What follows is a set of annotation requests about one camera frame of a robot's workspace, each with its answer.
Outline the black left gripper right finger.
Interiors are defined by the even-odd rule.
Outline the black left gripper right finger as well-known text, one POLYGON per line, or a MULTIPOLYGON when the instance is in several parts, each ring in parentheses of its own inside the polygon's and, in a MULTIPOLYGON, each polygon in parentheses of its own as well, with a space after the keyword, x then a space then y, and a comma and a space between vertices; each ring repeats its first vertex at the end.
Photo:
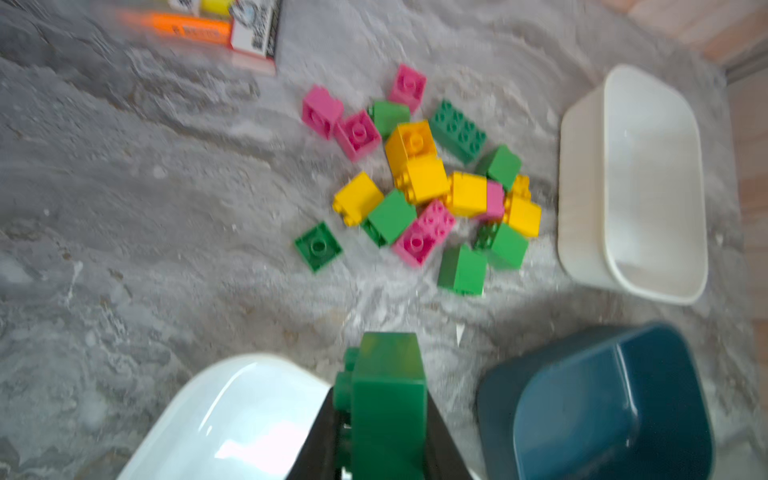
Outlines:
POLYGON ((424 478, 473 479, 430 393, 427 393, 424 478))

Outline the long green lego brick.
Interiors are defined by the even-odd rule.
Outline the long green lego brick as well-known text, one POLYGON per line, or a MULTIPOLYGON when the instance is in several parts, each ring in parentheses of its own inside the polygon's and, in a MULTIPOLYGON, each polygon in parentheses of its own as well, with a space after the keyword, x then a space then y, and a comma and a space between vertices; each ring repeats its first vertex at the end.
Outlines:
POLYGON ((333 407, 345 421, 337 465, 353 479, 422 479, 427 399, 417 336, 364 333, 334 383, 333 407))

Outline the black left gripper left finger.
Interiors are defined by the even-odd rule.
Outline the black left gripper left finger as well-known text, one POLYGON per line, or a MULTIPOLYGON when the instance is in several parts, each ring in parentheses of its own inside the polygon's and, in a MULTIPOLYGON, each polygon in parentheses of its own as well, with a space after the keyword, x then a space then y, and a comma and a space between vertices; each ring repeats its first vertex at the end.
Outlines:
POLYGON ((288 472, 287 480, 339 480, 343 467, 338 461, 342 430, 349 415, 334 407, 331 387, 321 405, 307 439, 288 472))

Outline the green square lego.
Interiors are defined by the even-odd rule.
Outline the green square lego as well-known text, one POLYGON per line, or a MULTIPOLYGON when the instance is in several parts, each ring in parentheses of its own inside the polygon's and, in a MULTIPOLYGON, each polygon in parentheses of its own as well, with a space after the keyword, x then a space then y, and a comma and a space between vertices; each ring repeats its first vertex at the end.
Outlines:
POLYGON ((325 222, 320 222, 294 240, 294 246, 312 273, 343 253, 341 244, 325 222))

